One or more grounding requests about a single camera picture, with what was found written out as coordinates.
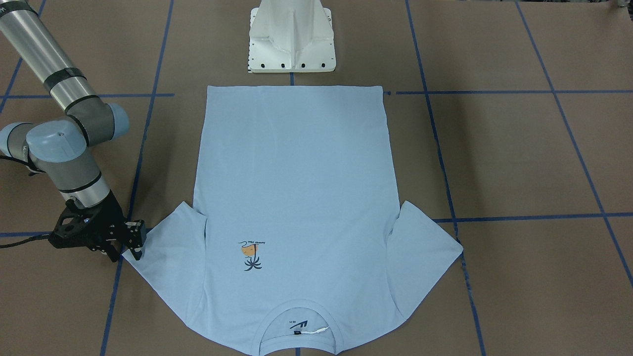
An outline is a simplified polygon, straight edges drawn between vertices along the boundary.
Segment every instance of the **black cable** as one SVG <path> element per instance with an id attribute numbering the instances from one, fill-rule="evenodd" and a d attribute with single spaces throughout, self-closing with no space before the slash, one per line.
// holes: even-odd
<path id="1" fill-rule="evenodd" d="M 0 245 L 0 248 L 9 248 L 9 247 L 14 247 L 14 246 L 20 246 L 22 244 L 25 244 L 25 243 L 31 242 L 31 241 L 45 240 L 48 237 L 50 237 L 50 235 L 51 234 L 41 234 L 41 235 L 31 236 L 28 239 L 24 239 L 22 241 L 18 241 L 18 242 L 14 242 L 14 243 L 8 243 L 6 245 Z"/>
<path id="2" fill-rule="evenodd" d="M 15 163 L 19 163 L 21 165 L 27 166 L 28 169 L 33 171 L 31 174 L 29 174 L 29 176 L 35 175 L 37 173 L 45 173 L 45 171 L 37 168 L 32 162 L 24 162 L 23 160 L 19 160 L 17 158 L 13 158 L 13 157 L 9 157 L 9 156 L 0 156 L 0 160 L 7 160 L 7 161 L 11 161 L 11 162 L 15 162 Z"/>

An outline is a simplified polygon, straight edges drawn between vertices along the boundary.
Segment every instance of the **fabric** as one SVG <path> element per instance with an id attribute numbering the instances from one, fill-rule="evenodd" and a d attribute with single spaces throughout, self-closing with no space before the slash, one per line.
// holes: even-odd
<path id="1" fill-rule="evenodd" d="M 381 87 L 209 87 L 193 208 L 124 256 L 191 329 L 266 355 L 388 333 L 461 251 L 399 206 Z"/>

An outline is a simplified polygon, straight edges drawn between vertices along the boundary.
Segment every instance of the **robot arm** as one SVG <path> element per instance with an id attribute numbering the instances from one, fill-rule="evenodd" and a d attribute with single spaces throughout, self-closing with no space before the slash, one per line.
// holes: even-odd
<path id="1" fill-rule="evenodd" d="M 0 130 L 0 150 L 45 171 L 66 200 L 49 242 L 56 248 L 99 250 L 113 262 L 118 246 L 125 245 L 140 259 L 144 222 L 126 220 L 88 150 L 128 131 L 125 110 L 101 101 L 24 0 L 0 0 L 0 31 L 65 114 L 39 125 L 17 122 Z"/>

